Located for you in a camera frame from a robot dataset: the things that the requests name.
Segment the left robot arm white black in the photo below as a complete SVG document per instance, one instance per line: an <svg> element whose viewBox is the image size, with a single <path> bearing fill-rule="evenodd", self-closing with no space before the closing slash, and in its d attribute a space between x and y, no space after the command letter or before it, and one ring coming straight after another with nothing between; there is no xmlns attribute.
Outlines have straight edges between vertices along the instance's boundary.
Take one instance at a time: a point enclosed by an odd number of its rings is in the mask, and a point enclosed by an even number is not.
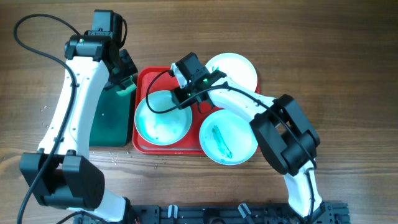
<svg viewBox="0 0 398 224"><path fill-rule="evenodd" d="M102 91L119 86L133 72L122 47L125 40L111 31L73 35L65 44L65 80L50 128L35 154L24 153L20 170L29 189L21 204L21 223L31 196L42 206L85 213L103 223L124 223L130 202L105 188L103 173L89 161L89 138Z"/></svg>

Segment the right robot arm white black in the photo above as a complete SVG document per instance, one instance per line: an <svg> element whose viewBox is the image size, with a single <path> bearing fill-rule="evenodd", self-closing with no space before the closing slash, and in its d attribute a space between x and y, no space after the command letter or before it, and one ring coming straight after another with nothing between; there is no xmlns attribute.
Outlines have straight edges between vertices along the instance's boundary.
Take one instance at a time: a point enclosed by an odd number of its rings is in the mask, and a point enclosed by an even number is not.
<svg viewBox="0 0 398 224"><path fill-rule="evenodd" d="M320 138L290 95L260 95L234 82L225 73L169 72L178 81L178 107L202 99L247 121L266 161L285 179L292 210L310 220L322 203L314 170Z"/></svg>

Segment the green sponge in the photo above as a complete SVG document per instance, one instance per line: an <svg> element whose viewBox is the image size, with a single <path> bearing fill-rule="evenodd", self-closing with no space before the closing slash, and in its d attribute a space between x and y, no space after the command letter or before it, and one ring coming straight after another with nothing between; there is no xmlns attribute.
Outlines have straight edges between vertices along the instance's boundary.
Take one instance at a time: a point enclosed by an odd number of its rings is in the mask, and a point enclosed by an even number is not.
<svg viewBox="0 0 398 224"><path fill-rule="evenodd" d="M137 88L136 84L131 80L124 80L118 85L118 89L116 90L116 93L119 96L125 96L130 94L132 91L134 91Z"/></svg>

